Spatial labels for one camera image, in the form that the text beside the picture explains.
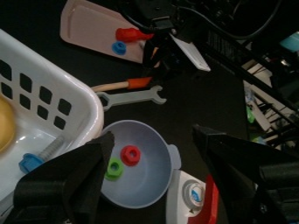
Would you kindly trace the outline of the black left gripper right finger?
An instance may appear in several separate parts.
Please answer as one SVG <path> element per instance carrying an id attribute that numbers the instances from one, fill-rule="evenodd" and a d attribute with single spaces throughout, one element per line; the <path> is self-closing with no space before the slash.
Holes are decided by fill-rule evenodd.
<path id="1" fill-rule="evenodd" d="M 229 224 L 299 224 L 299 157 L 215 129 L 193 126 Z"/>

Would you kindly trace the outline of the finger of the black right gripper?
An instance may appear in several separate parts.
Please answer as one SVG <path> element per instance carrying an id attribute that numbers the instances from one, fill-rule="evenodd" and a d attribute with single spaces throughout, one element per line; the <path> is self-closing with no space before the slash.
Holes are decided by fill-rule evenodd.
<path id="1" fill-rule="evenodd" d="M 145 42 L 143 66 L 145 68 L 154 68 L 159 60 L 155 57 L 155 45 L 151 40 Z"/>
<path id="2" fill-rule="evenodd" d="M 159 78 L 171 79 L 183 73 L 182 50 L 175 44 L 171 35 L 165 37 L 159 51 L 163 53 L 159 66 Z"/>

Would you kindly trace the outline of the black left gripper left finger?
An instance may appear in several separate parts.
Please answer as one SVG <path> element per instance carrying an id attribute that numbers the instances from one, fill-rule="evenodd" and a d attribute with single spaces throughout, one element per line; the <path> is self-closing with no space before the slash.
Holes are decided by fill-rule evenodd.
<path id="1" fill-rule="evenodd" d="M 107 133 L 26 174 L 3 224 L 95 224 L 114 146 Z"/>

